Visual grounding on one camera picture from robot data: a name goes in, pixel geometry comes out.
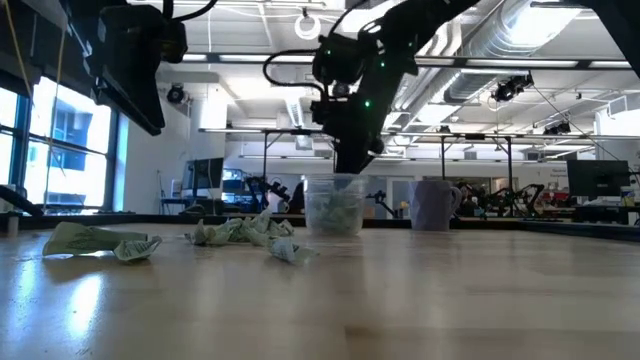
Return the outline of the dark office desk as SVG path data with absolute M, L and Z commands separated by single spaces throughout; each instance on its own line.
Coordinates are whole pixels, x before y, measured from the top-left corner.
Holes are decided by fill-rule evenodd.
M 628 225 L 630 214 L 640 216 L 640 206 L 584 205 L 574 208 L 571 219 L 577 223 L 602 222 Z

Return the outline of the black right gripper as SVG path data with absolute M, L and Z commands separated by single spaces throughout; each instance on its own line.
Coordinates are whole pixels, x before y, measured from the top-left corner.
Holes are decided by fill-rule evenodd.
M 360 174 L 381 153 L 381 132 L 386 118 L 386 98 L 374 91 L 364 95 L 349 87 L 334 87 L 332 137 L 336 150 L 335 172 Z

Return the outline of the black computer monitor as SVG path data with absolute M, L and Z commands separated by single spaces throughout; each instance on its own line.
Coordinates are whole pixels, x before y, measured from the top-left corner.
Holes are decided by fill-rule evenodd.
M 181 195 L 184 197 L 220 197 L 222 188 L 223 158 L 187 161 L 182 178 Z
M 566 166 L 571 196 L 619 196 L 630 185 L 627 161 L 568 160 Z

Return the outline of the lavender mug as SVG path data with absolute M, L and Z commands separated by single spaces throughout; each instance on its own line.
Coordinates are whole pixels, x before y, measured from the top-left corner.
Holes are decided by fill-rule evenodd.
M 410 221 L 413 230 L 447 232 L 462 201 L 461 191 L 445 180 L 409 183 Z

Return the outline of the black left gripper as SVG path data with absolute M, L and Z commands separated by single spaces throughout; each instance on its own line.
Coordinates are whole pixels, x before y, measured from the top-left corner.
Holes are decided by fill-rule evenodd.
M 64 12 L 82 49 L 90 97 L 160 135 L 165 121 L 155 79 L 157 36 L 166 24 L 160 10 L 126 0 L 64 0 Z

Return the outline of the pile of crumpled green paper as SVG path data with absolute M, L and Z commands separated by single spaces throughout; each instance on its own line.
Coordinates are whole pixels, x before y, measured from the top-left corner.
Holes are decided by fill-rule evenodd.
M 84 255 L 99 251 L 112 251 L 125 240 L 148 237 L 144 233 L 117 232 L 77 223 L 59 223 L 42 250 L 48 255 Z

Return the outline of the round black ceiling device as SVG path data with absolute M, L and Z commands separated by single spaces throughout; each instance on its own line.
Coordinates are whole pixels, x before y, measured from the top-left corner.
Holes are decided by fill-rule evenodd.
M 166 99 L 169 103 L 174 105 L 183 104 L 187 99 L 184 85 L 180 83 L 172 84 L 166 94 Z

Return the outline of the long ceiling light bar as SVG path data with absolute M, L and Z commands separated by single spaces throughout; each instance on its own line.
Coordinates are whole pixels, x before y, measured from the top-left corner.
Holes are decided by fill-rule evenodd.
M 229 63 L 261 64 L 269 54 L 249 53 L 191 53 L 183 58 L 184 63 Z M 553 58 L 473 58 L 455 56 L 416 56 L 418 67 L 478 68 L 478 69 L 541 69 L 541 70 L 594 70 L 627 71 L 632 66 L 619 59 L 553 59 Z

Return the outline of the clear plastic cup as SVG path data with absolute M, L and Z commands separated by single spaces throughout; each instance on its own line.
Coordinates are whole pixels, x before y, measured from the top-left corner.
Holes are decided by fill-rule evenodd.
M 304 180 L 304 196 L 305 196 L 305 223 L 308 230 L 313 234 L 332 235 L 332 236 L 355 236 L 363 226 L 363 213 L 365 205 L 365 197 L 367 195 L 366 188 L 368 177 L 366 175 L 354 174 L 313 174 L 307 175 Z M 311 203 L 316 199 L 329 201 L 335 207 L 335 198 L 339 195 L 351 194 L 361 199 L 360 218 L 358 219 L 358 227 L 354 233 L 344 233 L 340 230 L 334 233 L 325 233 L 314 231 L 308 225 Z

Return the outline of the banknote paper piece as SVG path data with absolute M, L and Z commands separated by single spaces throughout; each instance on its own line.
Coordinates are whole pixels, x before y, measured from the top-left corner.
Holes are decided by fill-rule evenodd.
M 125 240 L 114 250 L 115 256 L 125 262 L 139 261 L 149 258 L 163 242 L 159 236 L 138 240 Z

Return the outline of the large office window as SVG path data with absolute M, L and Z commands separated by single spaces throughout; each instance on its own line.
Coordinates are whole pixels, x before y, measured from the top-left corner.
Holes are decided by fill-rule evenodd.
M 48 212 L 112 207 L 118 113 L 43 78 L 0 88 L 0 185 Z

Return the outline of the person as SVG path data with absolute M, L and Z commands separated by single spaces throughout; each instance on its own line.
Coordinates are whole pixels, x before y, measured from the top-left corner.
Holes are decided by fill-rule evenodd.
M 459 214 L 463 217 L 478 217 L 482 215 L 484 212 L 482 200 L 481 196 L 468 194 L 460 206 Z
M 304 182 L 299 182 L 294 188 L 289 201 L 289 214 L 303 214 L 305 208 Z

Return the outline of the black background rig frame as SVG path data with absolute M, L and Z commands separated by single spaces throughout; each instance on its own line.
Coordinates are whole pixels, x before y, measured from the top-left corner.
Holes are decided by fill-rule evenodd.
M 455 141 L 458 140 L 466 140 L 466 141 L 484 141 L 491 140 L 493 141 L 504 153 L 507 154 L 507 169 L 508 169 L 508 180 L 509 187 L 512 188 L 513 182 L 513 136 L 508 135 L 500 135 L 500 134 L 484 134 L 484 133 L 441 133 L 439 135 L 440 139 L 440 163 L 441 163 L 441 177 L 442 179 L 446 178 L 446 152 L 447 147 L 445 146 L 445 142 L 448 138 L 452 138 Z

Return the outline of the silver ventilation duct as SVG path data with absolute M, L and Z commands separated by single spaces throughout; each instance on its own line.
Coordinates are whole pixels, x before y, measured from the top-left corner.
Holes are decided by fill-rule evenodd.
M 553 40 L 581 12 L 579 8 L 545 7 L 543 0 L 505 0 L 461 50 L 465 57 L 531 57 Z M 435 99 L 463 103 L 485 90 L 494 73 L 465 69 L 438 74 L 442 88 Z

